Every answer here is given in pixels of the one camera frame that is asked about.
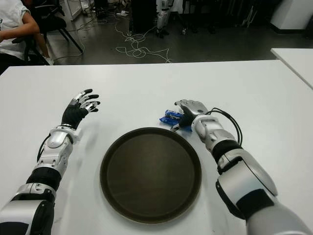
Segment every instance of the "chair leg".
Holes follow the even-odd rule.
[[[71,41],[75,44],[75,46],[80,50],[81,53],[83,53],[83,50],[80,48],[80,46],[77,44],[77,42],[72,38],[72,36],[69,34],[69,32],[65,29],[62,28],[64,33],[71,39]]]
[[[25,65],[28,65],[28,52],[29,52],[29,45],[28,43],[26,43],[26,47],[25,47],[25,51],[24,51],[24,61],[25,61]]]
[[[31,47],[32,51],[39,57],[39,59],[45,64],[50,65],[47,60],[44,59],[44,57],[37,51],[36,47]]]
[[[61,33],[61,35],[68,41],[68,38],[67,38],[67,36],[64,34],[64,32],[62,32],[60,29],[58,29],[59,30],[59,32]]]
[[[47,33],[44,33],[44,40],[45,40],[45,43],[47,44]]]

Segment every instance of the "black cable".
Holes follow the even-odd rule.
[[[38,154],[37,154],[37,161],[39,161],[39,158],[41,157],[41,154],[43,153],[43,145],[44,145],[44,143],[45,143],[45,141],[49,138],[51,136],[51,134],[49,134],[45,139],[44,139],[44,141],[41,143],[41,145],[40,145],[40,148],[39,148],[39,151],[38,151]]]
[[[241,132],[240,126],[239,126],[239,124],[237,123],[237,121],[236,121],[230,114],[228,114],[227,112],[225,112],[225,111],[223,111],[223,110],[221,110],[221,109],[219,109],[219,108],[213,108],[213,110],[214,110],[214,109],[223,112],[224,114],[226,114],[229,118],[231,118],[231,119],[234,121],[233,124],[235,123],[234,125],[238,127],[238,130],[239,130],[239,132],[240,132],[240,136],[241,136],[241,137],[240,137],[240,145],[241,145],[242,142],[243,142],[243,134],[242,134],[242,132]]]
[[[227,119],[229,119],[233,125],[235,126],[236,132],[237,132],[237,139],[238,139],[238,144],[242,145],[243,143],[243,134],[242,131],[240,129],[239,124],[237,123],[237,121],[227,112],[223,111],[222,109],[219,108],[213,108],[211,111],[207,112],[206,114],[211,114],[211,113],[219,113],[222,114],[223,116],[225,116]]]

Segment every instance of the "blue snack wrapper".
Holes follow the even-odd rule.
[[[165,111],[165,116],[160,118],[159,120],[161,122],[164,122],[166,124],[169,124],[171,126],[174,126],[180,122],[180,119],[183,117],[183,114],[174,112],[172,110],[166,110]],[[191,126],[186,126],[184,127],[185,130],[187,131],[192,131]]]

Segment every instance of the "person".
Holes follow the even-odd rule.
[[[0,0],[0,74],[9,66],[25,65],[23,43],[13,44],[15,38],[40,33],[30,11],[20,0]]]
[[[22,0],[23,4],[30,10],[32,17],[34,18],[34,20],[39,24],[39,28],[40,26],[40,16],[36,15],[36,11],[34,8],[34,1],[33,0]],[[36,33],[34,34],[34,39],[36,41],[36,44],[39,46],[40,50],[43,53],[43,57],[45,58],[45,60],[50,64],[50,65],[54,65],[54,61],[50,58],[49,52],[48,52],[48,48],[46,46],[46,41],[43,37],[43,35],[41,33]]]

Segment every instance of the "white table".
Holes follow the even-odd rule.
[[[245,222],[231,215],[215,189],[216,164],[195,133],[202,184],[192,208],[159,225],[129,221],[100,189],[109,146],[140,127],[163,127],[166,109],[182,98],[220,107],[240,124],[248,150],[275,181],[280,201],[313,229],[312,91],[282,62],[247,61],[154,65],[9,68],[0,77],[0,207],[30,175],[40,143],[81,90],[100,94],[100,112],[86,117],[57,192],[53,235],[234,235]],[[235,134],[232,124],[220,118]]]
[[[271,52],[313,90],[313,49],[272,48]]]

